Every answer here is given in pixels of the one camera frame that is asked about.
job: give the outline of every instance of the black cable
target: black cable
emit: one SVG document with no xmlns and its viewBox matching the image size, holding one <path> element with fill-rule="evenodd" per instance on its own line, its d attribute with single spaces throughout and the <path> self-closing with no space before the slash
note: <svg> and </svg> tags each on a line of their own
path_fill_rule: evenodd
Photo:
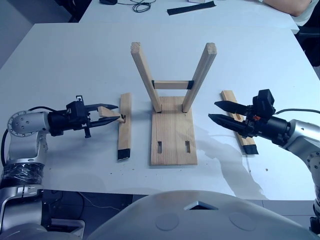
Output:
<svg viewBox="0 0 320 240">
<path fill-rule="evenodd" d="M 312 112 L 312 113 L 316 113 L 316 114 L 320 114 L 320 111 L 318 110 L 313 110 L 313 109 L 303 109 L 303 108 L 287 108 L 287 109 L 283 109 L 283 110 L 280 110 L 280 111 L 277 111 L 275 113 L 276 114 L 281 114 L 281 113 L 284 113 L 284 112 Z"/>
<path fill-rule="evenodd" d="M 82 214 L 84 213 L 84 209 L 85 209 L 85 198 L 84 198 L 84 196 L 82 196 L 82 195 L 80 194 L 80 192 L 77 191 L 76 193 L 77 193 L 77 194 L 81 197 L 81 199 L 82 199 L 82 209 L 81 209 L 81 212 L 80 212 L 79 217 L 78 217 L 78 220 L 80 220 Z"/>
<path fill-rule="evenodd" d="M 6 129 L 4 131 L 4 134 L 2 136 L 2 141 L 1 141 L 1 163 L 2 163 L 3 167 L 6 165 L 6 160 L 5 160 L 5 142 L 6 142 L 7 134 L 8 134 L 8 129 Z"/>
<path fill-rule="evenodd" d="M 54 112 L 54 113 L 57 113 L 61 116 L 64 116 L 62 113 L 58 112 L 57 110 L 54 110 L 50 107 L 47 107 L 47 106 L 35 106 L 35 107 L 32 107 L 30 108 L 28 111 L 33 111 L 33 110 L 36 110 L 36 109 L 46 109 L 46 110 L 49 110 L 51 112 Z M 7 134 L 8 134 L 8 129 L 6 129 L 3 133 L 3 136 L 2 136 L 2 141 L 1 141 L 1 163 L 2 163 L 2 166 L 6 166 L 6 160 L 5 160 L 5 143 L 6 143 L 6 137 L 7 137 Z"/>
<path fill-rule="evenodd" d="M 56 202 L 59 202 L 59 201 L 61 201 L 62 200 L 62 198 L 64 197 L 64 191 L 60 191 L 61 192 L 61 196 L 59 197 L 59 198 L 57 198 L 56 200 L 54 200 L 53 202 L 51 202 L 50 203 L 50 206 L 52 205 L 52 204 L 55 204 Z"/>
<path fill-rule="evenodd" d="M 153 0 L 153 1 L 150 1 L 150 2 L 144 2 L 144 0 L 141 0 L 141 1 L 130 0 L 130 1 L 133 2 L 133 3 L 118 2 L 117 4 L 132 6 L 132 10 L 135 13 L 143 13 L 143 12 L 148 11 L 151 8 L 151 4 L 155 3 L 157 0 Z"/>
</svg>

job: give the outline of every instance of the person's arm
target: person's arm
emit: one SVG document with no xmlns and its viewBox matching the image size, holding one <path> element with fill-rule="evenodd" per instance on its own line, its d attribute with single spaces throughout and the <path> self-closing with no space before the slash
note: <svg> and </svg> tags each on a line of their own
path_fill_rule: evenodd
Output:
<svg viewBox="0 0 320 240">
<path fill-rule="evenodd" d="M 298 17 L 307 9 L 311 0 L 263 0 L 263 3 L 281 12 Z"/>
</svg>

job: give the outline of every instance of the wooden stool leg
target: wooden stool leg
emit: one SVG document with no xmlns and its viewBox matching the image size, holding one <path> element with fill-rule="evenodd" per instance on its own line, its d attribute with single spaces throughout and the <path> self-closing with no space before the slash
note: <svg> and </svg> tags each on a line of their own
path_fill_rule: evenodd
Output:
<svg viewBox="0 0 320 240">
<path fill-rule="evenodd" d="M 182 103 L 182 111 L 184 113 L 187 113 L 191 108 L 191 105 L 195 100 L 201 84 L 203 83 L 216 55 L 216 45 L 212 42 L 207 43 L 192 78 L 192 80 L 194 81 L 193 87 L 186 92 L 185 98 Z"/>
<path fill-rule="evenodd" d="M 157 113 L 161 112 L 160 98 L 158 96 L 158 93 L 154 89 L 154 86 L 152 85 L 153 79 L 147 64 L 146 57 L 140 46 L 140 42 L 133 42 L 131 44 L 131 55 L 133 57 L 136 67 L 138 68 L 146 91 L 149 94 L 154 110 Z"/>
</svg>

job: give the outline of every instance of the wooden piece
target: wooden piece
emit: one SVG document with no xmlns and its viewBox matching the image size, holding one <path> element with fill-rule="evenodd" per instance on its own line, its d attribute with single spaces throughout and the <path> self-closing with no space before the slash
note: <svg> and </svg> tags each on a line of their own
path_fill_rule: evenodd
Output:
<svg viewBox="0 0 320 240">
<path fill-rule="evenodd" d="M 131 152 L 131 93 L 121 95 L 120 113 L 124 122 L 119 123 L 118 160 L 127 159 Z"/>
<path fill-rule="evenodd" d="M 182 112 L 183 96 L 162 96 L 162 112 L 152 113 L 151 165 L 196 165 L 191 109 Z"/>
<path fill-rule="evenodd" d="M 120 123 L 124 123 L 125 120 L 121 116 L 121 113 L 112 111 L 104 106 L 99 106 L 98 107 L 98 113 L 101 118 L 106 118 L 106 117 L 119 117 L 116 121 Z"/>
<path fill-rule="evenodd" d="M 225 101 L 230 101 L 230 102 L 234 102 L 234 103 L 238 103 L 236 100 L 236 97 L 234 95 L 234 93 L 231 90 L 224 90 L 221 92 L 221 96 L 222 99 Z M 234 114 L 231 112 L 228 112 L 229 116 L 232 117 L 234 120 L 238 121 L 238 122 L 242 122 L 244 121 L 244 116 L 240 115 L 240 114 Z M 236 133 L 236 136 L 240 142 L 240 144 L 242 146 L 245 145 L 256 145 L 255 141 L 253 140 L 252 137 L 247 137 L 247 138 L 243 138 L 242 136 L 240 136 L 238 133 Z"/>
<path fill-rule="evenodd" d="M 131 44 L 131 55 L 133 57 L 136 67 L 138 68 L 138 71 L 140 73 L 144 86 L 146 88 L 146 91 L 149 94 L 154 110 L 157 113 L 161 112 L 160 99 L 157 91 L 154 89 L 154 86 L 152 85 L 151 81 L 153 79 L 147 64 L 146 57 L 140 46 L 140 42 L 133 42 Z"/>
<path fill-rule="evenodd" d="M 182 111 L 187 113 L 191 108 L 193 101 L 196 98 L 196 95 L 203 83 L 211 64 L 213 63 L 217 55 L 216 45 L 214 43 L 207 43 L 203 50 L 202 56 L 196 67 L 192 80 L 194 81 L 193 87 L 191 90 L 188 90 L 185 98 L 182 103 Z"/>
<path fill-rule="evenodd" d="M 188 89 L 189 81 L 154 81 L 154 89 Z"/>
</svg>

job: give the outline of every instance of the cable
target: cable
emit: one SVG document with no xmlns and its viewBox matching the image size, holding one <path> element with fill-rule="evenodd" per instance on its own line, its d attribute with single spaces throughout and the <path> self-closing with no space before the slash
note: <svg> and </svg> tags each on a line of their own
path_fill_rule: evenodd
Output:
<svg viewBox="0 0 320 240">
<path fill-rule="evenodd" d="M 119 208 L 115 208 L 115 207 L 113 207 L 113 206 L 97 206 L 97 205 L 93 204 L 92 201 L 91 201 L 89 198 L 87 198 L 82 192 L 79 192 L 79 191 L 78 191 L 78 193 L 79 193 L 82 197 L 84 197 L 84 198 L 85 198 L 93 207 L 95 207 L 95 208 L 99 208 L 99 209 L 114 209 L 114 210 L 117 210 L 117 211 L 120 212 L 120 209 L 119 209 Z"/>
<path fill-rule="evenodd" d="M 117 4 L 132 6 L 132 10 L 135 13 L 143 13 L 143 12 L 148 11 L 151 8 L 151 4 L 155 3 L 157 0 L 153 0 L 153 1 L 150 1 L 150 2 L 144 2 L 144 0 L 141 0 L 141 1 L 130 0 L 130 1 L 133 2 L 133 3 L 118 2 Z"/>
<path fill-rule="evenodd" d="M 290 112 L 290 111 L 293 111 L 293 112 L 312 112 L 312 113 L 320 114 L 320 111 L 313 110 L 313 109 L 287 108 L 287 109 L 283 109 L 283 110 L 277 111 L 274 115 L 281 114 L 281 113 L 284 113 L 284 112 Z"/>
<path fill-rule="evenodd" d="M 77 191 L 76 193 L 79 194 L 79 196 L 80 196 L 81 199 L 82 199 L 82 209 L 81 209 L 81 212 L 80 212 L 79 217 L 78 217 L 78 220 L 80 220 L 82 214 L 84 213 L 84 209 L 85 209 L 85 198 L 84 198 L 84 196 L 82 196 L 82 195 L 80 194 L 80 192 Z"/>
<path fill-rule="evenodd" d="M 63 191 L 60 191 L 60 192 L 61 192 L 61 196 L 60 196 L 59 198 L 57 198 L 56 200 L 54 200 L 53 202 L 51 202 L 51 203 L 50 203 L 50 206 L 51 206 L 52 204 L 55 204 L 56 202 L 59 202 L 59 201 L 62 200 L 62 198 L 64 197 L 64 192 L 63 192 Z"/>
<path fill-rule="evenodd" d="M 47 107 L 47 106 L 35 106 L 35 107 L 32 107 L 30 108 L 28 111 L 33 111 L 33 110 L 36 110 L 36 109 L 46 109 L 46 110 L 49 110 L 51 112 L 54 112 L 54 113 L 57 113 L 61 116 L 64 116 L 62 113 L 60 113 L 59 111 L 57 110 L 54 110 L 50 107 Z M 3 133 L 3 136 L 2 136 L 2 141 L 1 141 L 1 163 L 2 163 L 2 166 L 5 167 L 6 166 L 6 160 L 5 160 L 5 143 L 6 143 L 6 137 L 7 137 L 7 134 L 8 134 L 8 129 L 6 129 Z"/>
<path fill-rule="evenodd" d="M 7 134 L 8 134 L 8 129 L 6 129 L 4 131 L 4 134 L 2 136 L 2 141 L 1 141 L 1 163 L 2 163 L 3 167 L 6 165 L 6 160 L 5 160 L 5 142 L 6 142 Z"/>
</svg>

